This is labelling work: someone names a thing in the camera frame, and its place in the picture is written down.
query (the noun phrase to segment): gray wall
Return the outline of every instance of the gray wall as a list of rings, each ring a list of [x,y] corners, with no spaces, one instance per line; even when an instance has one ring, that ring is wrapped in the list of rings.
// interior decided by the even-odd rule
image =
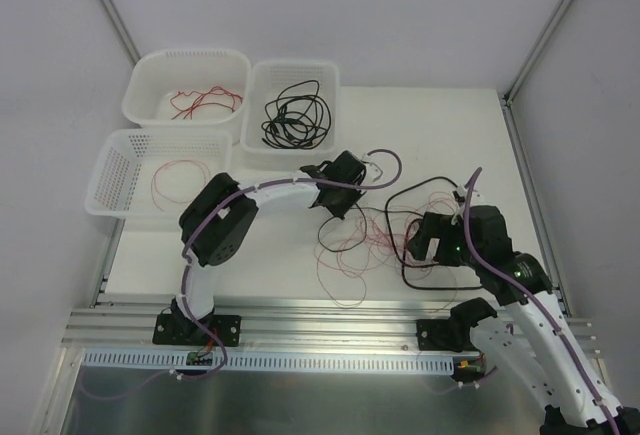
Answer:
[[[26,433],[108,227],[84,191],[130,65],[96,0],[0,4],[0,433]]]
[[[558,0],[115,0],[142,53],[324,58],[345,85],[504,91]]]
[[[640,405],[640,0],[578,0],[515,108],[575,311]]]

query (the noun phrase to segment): white tabletop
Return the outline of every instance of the white tabletop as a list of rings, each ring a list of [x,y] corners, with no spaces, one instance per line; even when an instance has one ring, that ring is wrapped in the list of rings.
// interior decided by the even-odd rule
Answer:
[[[365,194],[363,205],[382,207],[392,193],[435,175],[446,175],[463,183],[473,170],[482,166],[484,171],[477,189],[506,217],[514,248],[541,260],[495,91],[345,87],[341,103],[338,115],[342,118],[341,149],[359,156],[373,148],[390,148],[404,162],[402,178],[390,188]],[[234,178],[269,178],[269,172],[242,167],[238,146],[234,147],[233,156]],[[385,176],[390,177],[395,162],[383,155],[376,161],[385,169]],[[434,183],[399,198],[394,204],[420,207],[432,192],[442,190],[450,191],[450,187]],[[314,248],[318,226],[328,216],[325,209],[315,208],[257,220],[234,258],[211,269],[219,276],[216,293],[226,297],[327,299],[317,278]],[[382,226],[382,217],[378,221]],[[353,221],[344,224],[344,230],[354,226]],[[127,221],[106,292],[176,293],[183,268],[181,249],[177,224],[175,228],[159,230],[138,220]],[[345,260],[361,264],[366,254],[367,248],[359,247]],[[335,263],[335,257],[323,260]],[[419,275],[409,273],[409,277]],[[361,280],[323,267],[320,277],[333,296],[345,303],[362,298]],[[411,290],[403,285],[397,269],[388,266],[367,271],[363,279],[367,300],[443,300],[456,296]],[[438,286],[454,282],[458,286],[477,285],[478,279],[467,268],[437,268],[416,284]],[[481,294],[486,292],[459,292],[456,298],[463,300]]]

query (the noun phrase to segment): plastic container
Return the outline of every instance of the plastic container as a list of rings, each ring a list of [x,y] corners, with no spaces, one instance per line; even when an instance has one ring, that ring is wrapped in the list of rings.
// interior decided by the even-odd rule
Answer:
[[[207,128],[118,130],[107,138],[84,206],[92,215],[175,218],[229,169],[231,136]]]
[[[265,104],[277,98],[285,88],[306,80],[318,80],[319,95],[331,110],[332,125],[327,137],[312,150],[287,150],[268,146],[262,141],[264,132],[261,128],[262,122],[268,120],[264,111]],[[253,67],[250,84],[249,110],[240,136],[240,146],[247,165],[265,170],[295,170],[331,157],[340,134],[340,74],[334,63],[321,60],[260,62]]]
[[[235,142],[240,139],[242,119],[247,109],[251,64],[236,50],[161,50],[142,58],[133,69],[127,92],[122,101],[122,112],[141,127],[212,126],[227,130]],[[179,91],[206,93],[220,86],[243,98],[235,112],[218,105],[197,108],[190,120],[172,120],[179,110],[171,99]],[[180,96],[174,101],[179,108],[187,108],[197,98]],[[212,97],[230,105],[227,96]]]

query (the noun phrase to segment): coiled black cable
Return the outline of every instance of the coiled black cable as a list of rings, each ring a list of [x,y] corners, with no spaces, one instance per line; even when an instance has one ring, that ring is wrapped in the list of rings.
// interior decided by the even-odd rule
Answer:
[[[315,93],[285,96],[289,90],[306,84],[315,84]],[[262,141],[272,148],[286,150],[313,150],[320,145],[329,134],[332,120],[331,109],[319,93],[318,80],[305,80],[285,88],[275,100],[267,102],[264,111],[268,120],[261,125]]]

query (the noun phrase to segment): white plastic basket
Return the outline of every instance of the white plastic basket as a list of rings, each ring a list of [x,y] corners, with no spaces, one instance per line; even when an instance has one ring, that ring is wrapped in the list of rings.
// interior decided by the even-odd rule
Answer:
[[[161,50],[143,57],[133,69],[127,92],[122,101],[122,112],[141,127],[213,126],[227,130],[235,142],[240,139],[242,119],[249,94],[251,64],[236,50]],[[243,98],[235,112],[218,105],[197,108],[193,118],[172,120],[179,114],[171,105],[178,92],[206,93],[220,86]],[[187,108],[198,95],[180,96],[173,103]],[[229,104],[226,96],[209,96],[207,101]]]
[[[105,142],[85,198],[92,215],[177,218],[229,169],[231,136],[203,128],[129,129]]]
[[[331,110],[332,125],[327,137],[313,150],[272,148],[262,141],[262,122],[268,120],[264,106],[285,88],[306,80],[318,80],[319,95]],[[240,136],[247,165],[267,170],[294,170],[326,160],[337,147],[340,134],[340,74],[338,67],[321,60],[270,60],[257,63],[251,74],[249,110]]]

